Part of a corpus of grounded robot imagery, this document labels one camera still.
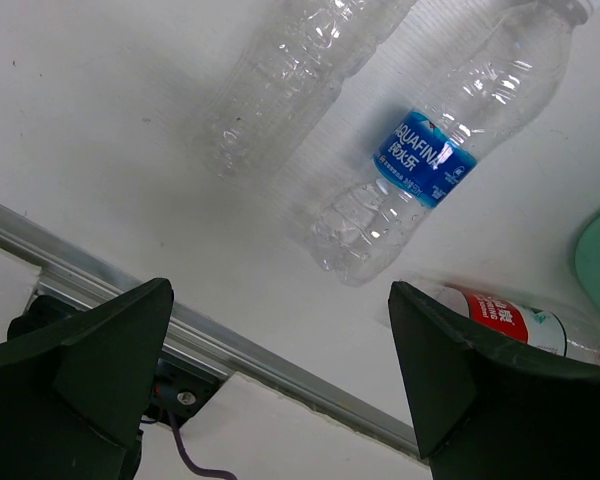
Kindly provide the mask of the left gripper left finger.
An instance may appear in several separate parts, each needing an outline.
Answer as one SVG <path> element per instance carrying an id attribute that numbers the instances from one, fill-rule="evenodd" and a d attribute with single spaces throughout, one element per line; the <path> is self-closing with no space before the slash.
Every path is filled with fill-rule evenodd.
<path id="1" fill-rule="evenodd" d="M 131 479 L 174 303 L 152 279 L 0 344 L 0 479 Z"/>

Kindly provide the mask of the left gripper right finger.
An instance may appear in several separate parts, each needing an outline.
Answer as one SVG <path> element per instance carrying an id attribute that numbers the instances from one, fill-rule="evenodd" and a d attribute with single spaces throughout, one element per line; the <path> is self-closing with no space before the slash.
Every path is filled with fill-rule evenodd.
<path id="1" fill-rule="evenodd" d="M 600 366 L 525 345 L 406 282 L 389 316 L 436 479 L 600 479 Z"/>

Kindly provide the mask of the blue label water bottle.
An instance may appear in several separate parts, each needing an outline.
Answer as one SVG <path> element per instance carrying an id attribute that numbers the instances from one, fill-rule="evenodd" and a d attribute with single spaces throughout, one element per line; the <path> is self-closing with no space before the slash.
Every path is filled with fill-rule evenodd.
<path id="1" fill-rule="evenodd" d="M 564 78 L 573 31 L 597 1 L 515 1 L 470 55 L 436 78 L 321 212 L 313 259 L 349 286 L 390 266 L 419 224 L 493 150 L 534 121 Z"/>

